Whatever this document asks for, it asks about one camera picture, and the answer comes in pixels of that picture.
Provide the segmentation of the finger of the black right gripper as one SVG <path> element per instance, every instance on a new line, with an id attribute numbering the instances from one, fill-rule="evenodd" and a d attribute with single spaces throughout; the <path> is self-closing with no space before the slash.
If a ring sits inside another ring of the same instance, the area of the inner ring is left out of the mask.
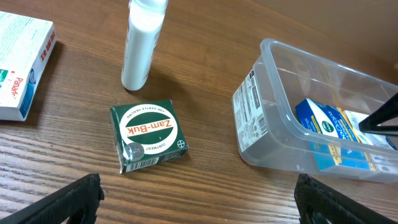
<path id="1" fill-rule="evenodd" d="M 359 123 L 363 133 L 397 136 L 397 126 L 381 126 L 382 123 L 397 117 L 397 93 L 385 102 L 377 111 Z"/>

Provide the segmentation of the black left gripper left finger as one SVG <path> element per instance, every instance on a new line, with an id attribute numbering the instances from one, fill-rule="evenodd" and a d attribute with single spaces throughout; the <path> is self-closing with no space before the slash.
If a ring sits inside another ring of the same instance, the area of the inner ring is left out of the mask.
<path id="1" fill-rule="evenodd" d="M 95 223 L 104 200 L 99 174 L 88 174 L 3 219 L 1 223 Z"/>

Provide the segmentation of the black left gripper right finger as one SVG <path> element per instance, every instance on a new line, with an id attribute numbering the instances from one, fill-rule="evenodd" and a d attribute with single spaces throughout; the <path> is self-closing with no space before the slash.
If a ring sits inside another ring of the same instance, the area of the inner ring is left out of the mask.
<path id="1" fill-rule="evenodd" d="M 298 176 L 294 198 L 301 224 L 397 224 L 308 174 Z"/>

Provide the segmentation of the blue VapoDrops box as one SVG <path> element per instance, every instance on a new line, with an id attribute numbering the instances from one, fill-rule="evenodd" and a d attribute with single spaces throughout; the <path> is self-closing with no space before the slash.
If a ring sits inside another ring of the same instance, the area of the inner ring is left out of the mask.
<path id="1" fill-rule="evenodd" d="M 314 133 L 338 139 L 360 142 L 341 108 L 323 105 L 309 98 L 295 107 L 302 126 Z M 376 168 L 369 156 L 362 151 L 353 151 L 332 144 L 311 143 L 315 161 L 321 172 L 363 175 Z"/>

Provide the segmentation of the white green Panadol box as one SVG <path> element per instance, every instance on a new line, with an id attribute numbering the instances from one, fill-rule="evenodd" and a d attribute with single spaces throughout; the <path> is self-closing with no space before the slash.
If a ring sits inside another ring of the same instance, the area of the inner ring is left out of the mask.
<path id="1" fill-rule="evenodd" d="M 57 41 L 52 21 L 1 12 L 1 119 L 25 121 Z"/>

